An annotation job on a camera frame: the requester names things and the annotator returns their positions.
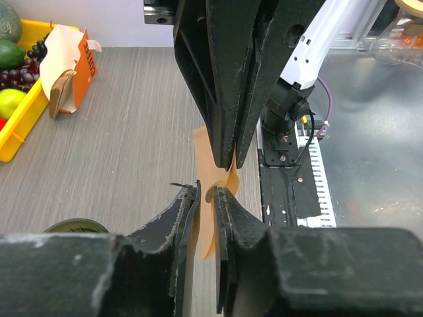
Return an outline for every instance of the white perforated strip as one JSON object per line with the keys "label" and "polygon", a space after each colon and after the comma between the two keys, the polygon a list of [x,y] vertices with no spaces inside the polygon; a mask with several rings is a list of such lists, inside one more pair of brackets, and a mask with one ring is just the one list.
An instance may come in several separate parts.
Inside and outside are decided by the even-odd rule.
{"label": "white perforated strip", "polygon": [[[308,137],[299,136],[298,139],[299,146],[303,147],[306,144]],[[318,217],[298,219],[297,223],[298,225],[310,228],[336,228],[335,215],[333,212],[332,200],[330,199],[328,181],[326,179],[325,167],[323,165],[319,143],[313,140],[310,144],[309,152],[322,215]]]}

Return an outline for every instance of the melon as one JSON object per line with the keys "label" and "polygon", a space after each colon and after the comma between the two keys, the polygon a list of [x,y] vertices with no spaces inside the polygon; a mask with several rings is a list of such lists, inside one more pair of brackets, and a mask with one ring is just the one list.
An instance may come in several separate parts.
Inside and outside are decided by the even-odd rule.
{"label": "melon", "polygon": [[17,43],[22,34],[22,25],[17,12],[6,0],[0,0],[0,39]]}

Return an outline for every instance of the yellow basket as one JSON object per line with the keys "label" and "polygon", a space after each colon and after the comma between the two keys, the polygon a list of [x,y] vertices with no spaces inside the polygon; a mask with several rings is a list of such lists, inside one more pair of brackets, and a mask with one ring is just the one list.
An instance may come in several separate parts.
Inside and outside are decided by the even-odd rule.
{"label": "yellow basket", "polygon": [[[55,26],[29,20],[21,22],[22,37],[18,46],[25,50],[30,50],[38,40],[42,40],[52,30],[52,26]],[[38,80],[0,131],[1,162],[9,162],[14,157],[47,105],[48,99],[42,90],[41,81]]]}

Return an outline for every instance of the wire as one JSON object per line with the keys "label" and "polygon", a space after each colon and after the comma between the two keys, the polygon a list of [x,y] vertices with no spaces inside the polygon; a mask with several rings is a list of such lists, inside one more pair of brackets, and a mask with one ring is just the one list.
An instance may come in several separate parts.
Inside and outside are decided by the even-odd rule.
{"label": "wire", "polygon": [[316,137],[320,137],[320,135],[323,133],[323,131],[329,126],[329,120],[330,120],[330,117],[332,116],[332,109],[333,109],[333,95],[332,95],[332,93],[329,89],[329,86],[325,83],[325,81],[322,79],[322,77],[318,76],[317,80],[323,86],[324,90],[326,91],[326,94],[328,95],[328,99],[329,99],[328,112],[326,114],[325,121],[323,122],[322,127],[316,133]]}
{"label": "wire", "polygon": [[309,139],[307,140],[307,143],[305,144],[304,148],[301,150],[301,152],[298,154],[297,158],[290,164],[290,166],[297,166],[301,162],[301,159],[303,158],[306,150],[309,149],[310,144],[313,140],[313,136],[315,134],[315,117],[311,110],[309,110],[310,120],[311,120],[311,133],[309,136]]}

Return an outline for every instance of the bunch of grapes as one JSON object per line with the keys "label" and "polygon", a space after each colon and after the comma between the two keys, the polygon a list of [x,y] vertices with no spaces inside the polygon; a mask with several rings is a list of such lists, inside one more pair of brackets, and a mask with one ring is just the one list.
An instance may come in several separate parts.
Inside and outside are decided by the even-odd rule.
{"label": "bunch of grapes", "polygon": [[28,92],[34,83],[40,78],[40,63],[47,55],[47,47],[44,44],[48,34],[43,40],[37,41],[32,50],[26,54],[26,58],[20,69],[11,69],[1,72],[0,90],[6,88],[19,89]]}

